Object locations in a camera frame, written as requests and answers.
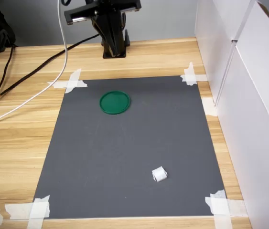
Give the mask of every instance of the white wall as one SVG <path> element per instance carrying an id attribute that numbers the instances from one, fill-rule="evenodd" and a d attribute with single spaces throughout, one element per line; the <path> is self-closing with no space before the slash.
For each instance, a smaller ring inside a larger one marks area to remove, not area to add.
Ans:
<path id="1" fill-rule="evenodd" d="M 0 10 L 13 28 L 19 46 L 62 44 L 56 0 L 0 0 Z M 72 0 L 63 11 L 85 5 Z M 197 0 L 141 0 L 139 12 L 126 14 L 130 40 L 193 37 Z M 96 34 L 91 21 L 68 26 L 63 20 L 68 44 Z M 100 42 L 98 37 L 90 42 Z"/>

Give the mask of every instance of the gray mat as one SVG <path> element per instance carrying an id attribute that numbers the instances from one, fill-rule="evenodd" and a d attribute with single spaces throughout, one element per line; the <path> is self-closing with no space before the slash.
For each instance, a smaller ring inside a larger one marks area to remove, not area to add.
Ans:
<path id="1" fill-rule="evenodd" d="M 224 189 L 197 85 L 180 76 L 90 80 L 65 94 L 35 198 L 50 218 L 206 216 Z M 131 97 L 119 115 L 100 110 L 107 91 Z M 151 171 L 163 166 L 160 183 Z"/>

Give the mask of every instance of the black cable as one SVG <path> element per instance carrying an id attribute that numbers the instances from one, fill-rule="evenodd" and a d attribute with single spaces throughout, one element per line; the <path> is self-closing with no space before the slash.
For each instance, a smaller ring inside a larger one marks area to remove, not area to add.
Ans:
<path id="1" fill-rule="evenodd" d="M 4 74 L 2 75 L 2 79 L 1 79 L 1 81 L 0 81 L 0 87 L 2 86 L 2 83 L 3 83 L 4 80 L 5 80 L 5 76 L 6 76 L 6 73 L 7 73 L 8 65 L 9 65 L 9 63 L 10 63 L 10 61 L 11 61 L 11 57 L 12 57 L 12 54 L 13 54 L 13 50 L 14 50 L 14 49 L 15 49 L 15 46 L 12 45 L 12 46 L 11 46 L 11 51 L 10 51 L 10 56 L 9 56 L 9 59 L 8 59 L 8 61 L 7 61 L 7 63 L 6 63 L 6 66 L 5 66 L 5 69 L 4 69 Z"/>
<path id="2" fill-rule="evenodd" d="M 99 34 L 96 34 L 92 37 L 89 37 L 87 39 L 84 39 L 80 42 L 77 42 L 76 44 L 71 45 L 70 47 L 67 48 L 67 50 L 71 50 L 74 47 L 80 45 L 83 42 L 89 41 L 90 39 L 93 39 L 95 37 L 98 37 Z M 43 62 L 39 67 L 37 67 L 36 69 L 34 69 L 31 73 L 27 74 L 26 76 L 24 76 L 23 78 L 21 78 L 20 80 L 18 80 L 17 82 L 15 82 L 13 85 L 11 85 L 10 87 L 8 87 L 6 90 L 4 90 L 2 93 L 0 93 L 0 96 L 6 94 L 8 91 L 12 90 L 13 88 L 15 88 L 17 85 L 19 85 L 21 82 L 27 80 L 29 77 L 31 77 L 32 75 L 36 74 L 38 71 L 40 71 L 44 66 L 46 66 L 49 62 L 51 62 L 52 60 L 54 60 L 55 58 L 57 58 L 58 56 L 61 56 L 63 53 L 65 53 L 65 50 L 62 50 L 61 52 L 57 53 L 56 55 L 48 58 L 45 62 Z"/>
<path id="3" fill-rule="evenodd" d="M 61 3 L 64 6 L 68 6 L 71 3 L 71 0 L 67 0 L 66 2 L 65 2 L 65 0 L 61 0 Z"/>

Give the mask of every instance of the green plastic cap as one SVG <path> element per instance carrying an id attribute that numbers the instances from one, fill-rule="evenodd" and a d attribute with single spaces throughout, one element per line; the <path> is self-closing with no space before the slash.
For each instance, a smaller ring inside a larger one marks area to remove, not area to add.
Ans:
<path id="1" fill-rule="evenodd" d="M 121 91 L 107 92 L 100 98 L 99 105 L 103 112 L 117 115 L 129 108 L 130 97 Z"/>

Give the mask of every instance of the black mount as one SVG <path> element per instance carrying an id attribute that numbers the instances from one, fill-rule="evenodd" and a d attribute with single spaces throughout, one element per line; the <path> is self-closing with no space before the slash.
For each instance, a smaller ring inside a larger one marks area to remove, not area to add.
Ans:
<path id="1" fill-rule="evenodd" d="M 127 11 L 138 11 L 140 0 L 86 0 L 86 5 L 65 11 L 67 24 L 90 19 L 95 30 L 102 37 L 103 58 L 126 57 L 126 47 L 130 46 L 126 26 Z"/>

